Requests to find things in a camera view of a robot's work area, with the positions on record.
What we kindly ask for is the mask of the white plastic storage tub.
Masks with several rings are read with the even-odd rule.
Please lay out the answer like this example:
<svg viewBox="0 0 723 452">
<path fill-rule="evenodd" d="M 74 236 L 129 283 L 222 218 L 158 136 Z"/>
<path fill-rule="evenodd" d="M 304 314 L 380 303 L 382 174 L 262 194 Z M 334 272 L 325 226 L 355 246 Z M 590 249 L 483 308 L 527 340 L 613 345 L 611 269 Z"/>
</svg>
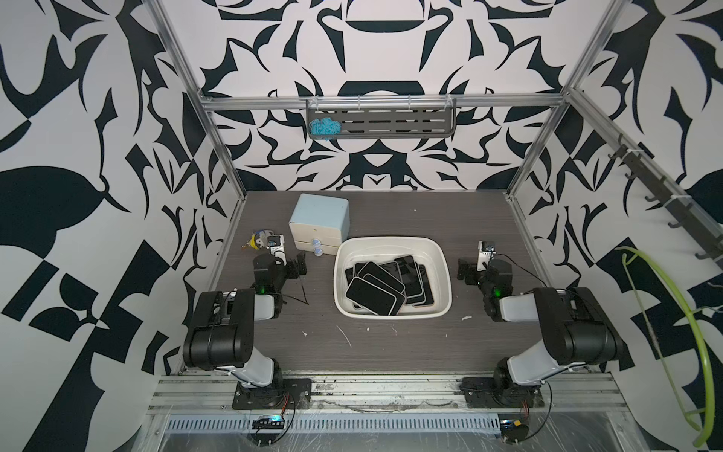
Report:
<svg viewBox="0 0 723 452">
<path fill-rule="evenodd" d="M 442 248 L 423 237 L 362 237 L 338 249 L 333 273 L 337 309 L 349 318 L 429 319 L 452 306 Z"/>
</svg>

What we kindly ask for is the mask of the black phone pink case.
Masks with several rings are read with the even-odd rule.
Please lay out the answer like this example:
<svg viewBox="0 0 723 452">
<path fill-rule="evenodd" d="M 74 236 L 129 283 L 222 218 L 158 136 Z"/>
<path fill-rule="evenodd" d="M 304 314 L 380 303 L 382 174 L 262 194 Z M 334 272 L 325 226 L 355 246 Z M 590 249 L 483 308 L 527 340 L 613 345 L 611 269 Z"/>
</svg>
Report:
<svg viewBox="0 0 723 452">
<path fill-rule="evenodd" d="M 401 282 L 405 286 L 406 303 L 420 303 L 424 299 L 424 288 L 420 280 L 416 262 L 411 255 L 395 258 Z"/>
</svg>

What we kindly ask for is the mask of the black phone white case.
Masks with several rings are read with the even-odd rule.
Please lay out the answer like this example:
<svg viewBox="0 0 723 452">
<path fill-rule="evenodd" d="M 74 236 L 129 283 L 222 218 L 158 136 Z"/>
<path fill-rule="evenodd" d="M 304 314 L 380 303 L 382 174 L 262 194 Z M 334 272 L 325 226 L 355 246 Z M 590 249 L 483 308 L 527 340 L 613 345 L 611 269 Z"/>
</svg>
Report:
<svg viewBox="0 0 723 452">
<path fill-rule="evenodd" d="M 375 284 L 359 277 L 352 279 L 345 296 L 376 316 L 395 316 L 406 301 L 402 293 L 382 282 Z"/>
</svg>

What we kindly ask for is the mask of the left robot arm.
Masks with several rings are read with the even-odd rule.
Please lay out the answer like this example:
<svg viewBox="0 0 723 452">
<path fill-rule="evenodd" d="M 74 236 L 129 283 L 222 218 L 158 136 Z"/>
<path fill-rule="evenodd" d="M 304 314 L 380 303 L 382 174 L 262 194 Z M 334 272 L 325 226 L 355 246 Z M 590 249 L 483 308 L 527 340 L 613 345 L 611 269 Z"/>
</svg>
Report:
<svg viewBox="0 0 723 452">
<path fill-rule="evenodd" d="M 236 379 L 238 397 L 249 406 L 263 399 L 291 399 L 278 362 L 254 346 L 254 331 L 258 322 L 280 316 L 285 283 L 307 274 L 302 252 L 287 261 L 258 255 L 252 265 L 251 287 L 201 293 L 182 347 L 185 366 Z"/>
</svg>

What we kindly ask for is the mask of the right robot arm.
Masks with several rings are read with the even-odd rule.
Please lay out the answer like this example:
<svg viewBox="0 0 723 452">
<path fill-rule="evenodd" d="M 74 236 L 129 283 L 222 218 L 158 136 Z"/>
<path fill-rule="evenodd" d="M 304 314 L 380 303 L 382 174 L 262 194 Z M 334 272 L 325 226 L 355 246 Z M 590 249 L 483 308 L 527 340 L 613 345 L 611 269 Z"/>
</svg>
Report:
<svg viewBox="0 0 723 452">
<path fill-rule="evenodd" d="M 469 397 L 516 397 L 534 393 L 565 371 L 621 359 L 627 346 L 586 287 L 542 286 L 515 295 L 512 263 L 491 258 L 458 261 L 457 279 L 476 286 L 485 313 L 498 323 L 536 323 L 541 339 L 522 353 L 502 359 L 491 378 L 465 378 Z"/>
</svg>

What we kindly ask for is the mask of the light blue drawer box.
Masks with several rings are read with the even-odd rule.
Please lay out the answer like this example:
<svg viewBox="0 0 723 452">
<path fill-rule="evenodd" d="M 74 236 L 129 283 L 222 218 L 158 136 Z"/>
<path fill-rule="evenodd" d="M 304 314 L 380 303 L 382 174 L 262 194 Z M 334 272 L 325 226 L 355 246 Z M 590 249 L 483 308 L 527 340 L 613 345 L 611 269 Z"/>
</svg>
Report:
<svg viewBox="0 0 723 452">
<path fill-rule="evenodd" d="M 316 255 L 336 255 L 348 239 L 349 201 L 303 193 L 297 200 L 289 228 L 297 250 Z"/>
</svg>

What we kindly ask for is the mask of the left controller board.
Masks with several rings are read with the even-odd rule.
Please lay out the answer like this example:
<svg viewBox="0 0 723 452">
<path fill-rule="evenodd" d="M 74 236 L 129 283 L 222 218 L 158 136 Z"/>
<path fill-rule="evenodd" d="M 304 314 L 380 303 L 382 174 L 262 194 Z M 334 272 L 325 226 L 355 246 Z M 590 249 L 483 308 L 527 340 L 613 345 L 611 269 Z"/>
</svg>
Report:
<svg viewBox="0 0 723 452">
<path fill-rule="evenodd" d="M 280 414 L 261 416 L 252 421 L 253 431 L 283 431 L 286 421 Z"/>
</svg>

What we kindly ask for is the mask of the controller board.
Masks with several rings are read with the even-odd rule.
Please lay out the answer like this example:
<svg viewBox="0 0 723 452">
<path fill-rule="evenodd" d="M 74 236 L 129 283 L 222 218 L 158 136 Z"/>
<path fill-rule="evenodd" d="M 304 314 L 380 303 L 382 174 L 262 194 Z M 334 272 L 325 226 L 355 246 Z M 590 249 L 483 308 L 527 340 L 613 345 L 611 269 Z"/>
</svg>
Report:
<svg viewBox="0 0 723 452">
<path fill-rule="evenodd" d="M 252 421 L 253 431 L 283 431 L 286 421 L 280 414 L 261 416 Z"/>
<path fill-rule="evenodd" d="M 519 444 L 529 435 L 529 425 L 520 419 L 505 419 L 500 425 L 501 438 L 506 444 Z"/>
</svg>

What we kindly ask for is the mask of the right controller board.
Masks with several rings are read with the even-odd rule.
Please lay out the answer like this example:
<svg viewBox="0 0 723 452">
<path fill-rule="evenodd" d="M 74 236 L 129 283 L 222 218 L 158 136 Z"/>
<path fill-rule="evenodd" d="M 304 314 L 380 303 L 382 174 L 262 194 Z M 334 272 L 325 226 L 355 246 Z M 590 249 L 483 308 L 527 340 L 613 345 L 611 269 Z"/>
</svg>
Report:
<svg viewBox="0 0 723 452">
<path fill-rule="evenodd" d="M 506 444 L 519 444 L 529 435 L 529 425 L 520 419 L 505 419 L 500 425 L 501 438 Z"/>
</svg>

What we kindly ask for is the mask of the teal crumpled cloth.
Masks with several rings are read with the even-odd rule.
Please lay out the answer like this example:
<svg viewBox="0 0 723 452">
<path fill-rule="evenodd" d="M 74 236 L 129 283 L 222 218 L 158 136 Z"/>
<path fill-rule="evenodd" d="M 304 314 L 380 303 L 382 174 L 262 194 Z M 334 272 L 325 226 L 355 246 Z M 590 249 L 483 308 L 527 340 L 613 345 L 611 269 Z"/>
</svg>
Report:
<svg viewBox="0 0 723 452">
<path fill-rule="evenodd" d="M 330 117 L 314 119 L 309 124 L 309 135 L 314 139 L 335 139 L 342 131 L 342 124 Z"/>
</svg>

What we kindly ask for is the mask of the small plush toy keychain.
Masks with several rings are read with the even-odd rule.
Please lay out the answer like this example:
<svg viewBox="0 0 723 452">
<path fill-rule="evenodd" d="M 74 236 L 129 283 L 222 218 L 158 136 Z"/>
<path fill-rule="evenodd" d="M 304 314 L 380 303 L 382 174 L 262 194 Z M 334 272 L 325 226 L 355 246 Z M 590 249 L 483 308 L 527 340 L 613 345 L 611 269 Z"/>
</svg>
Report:
<svg viewBox="0 0 723 452">
<path fill-rule="evenodd" d="M 254 231 L 250 239 L 243 245 L 243 249 L 251 248 L 252 250 L 263 250 L 269 247 L 268 241 L 271 235 L 275 235 L 271 229 L 261 229 Z"/>
</svg>

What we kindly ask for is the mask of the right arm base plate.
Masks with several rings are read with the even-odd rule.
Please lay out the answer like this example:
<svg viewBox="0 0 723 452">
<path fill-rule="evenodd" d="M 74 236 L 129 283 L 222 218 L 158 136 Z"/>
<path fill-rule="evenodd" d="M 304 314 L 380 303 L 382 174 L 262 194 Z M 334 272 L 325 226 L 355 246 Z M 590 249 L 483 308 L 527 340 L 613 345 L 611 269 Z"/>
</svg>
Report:
<svg viewBox="0 0 723 452">
<path fill-rule="evenodd" d="M 464 395 L 469 408 L 532 409 L 545 405 L 538 386 L 498 383 L 492 377 L 465 377 L 461 381 L 459 391 Z"/>
</svg>

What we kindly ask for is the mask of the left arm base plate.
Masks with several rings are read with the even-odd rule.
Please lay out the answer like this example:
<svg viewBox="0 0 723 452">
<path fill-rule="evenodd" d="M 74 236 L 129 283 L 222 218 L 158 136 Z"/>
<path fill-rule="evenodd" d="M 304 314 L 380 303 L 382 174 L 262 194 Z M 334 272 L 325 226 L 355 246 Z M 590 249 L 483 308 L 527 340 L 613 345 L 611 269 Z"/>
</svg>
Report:
<svg viewBox="0 0 723 452">
<path fill-rule="evenodd" d="M 239 382 L 233 396 L 232 407 L 236 411 L 289 410 L 309 408 L 313 381 L 307 378 L 283 379 L 267 387 L 246 387 Z"/>
</svg>

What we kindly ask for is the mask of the grey slotted wall shelf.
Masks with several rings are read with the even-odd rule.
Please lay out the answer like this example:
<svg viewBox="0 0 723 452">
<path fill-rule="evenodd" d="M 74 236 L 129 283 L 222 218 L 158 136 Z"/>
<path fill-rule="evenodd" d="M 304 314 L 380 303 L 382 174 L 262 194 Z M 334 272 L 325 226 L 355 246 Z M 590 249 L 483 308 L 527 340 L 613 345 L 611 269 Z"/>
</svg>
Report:
<svg viewBox="0 0 723 452">
<path fill-rule="evenodd" d="M 309 101 L 305 109 L 307 134 L 314 119 L 330 117 L 342 124 L 342 139 L 445 139 L 456 129 L 457 105 L 452 100 L 417 101 L 352 99 L 344 102 Z"/>
</svg>

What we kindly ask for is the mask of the dark hook rail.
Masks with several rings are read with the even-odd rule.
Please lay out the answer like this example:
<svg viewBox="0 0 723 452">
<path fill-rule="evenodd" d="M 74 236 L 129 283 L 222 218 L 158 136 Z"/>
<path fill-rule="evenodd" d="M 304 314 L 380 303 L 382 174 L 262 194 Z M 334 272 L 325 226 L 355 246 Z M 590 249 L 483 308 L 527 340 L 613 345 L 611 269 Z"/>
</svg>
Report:
<svg viewBox="0 0 723 452">
<path fill-rule="evenodd" d="M 673 218 L 670 229 L 683 229 L 700 252 L 698 260 L 712 261 L 722 267 L 722 226 L 653 159 L 634 145 L 623 133 L 617 133 L 615 151 L 608 156 L 627 169 L 626 179 L 631 186 L 638 181 L 647 195 L 645 200 L 654 207 L 662 208 Z"/>
</svg>

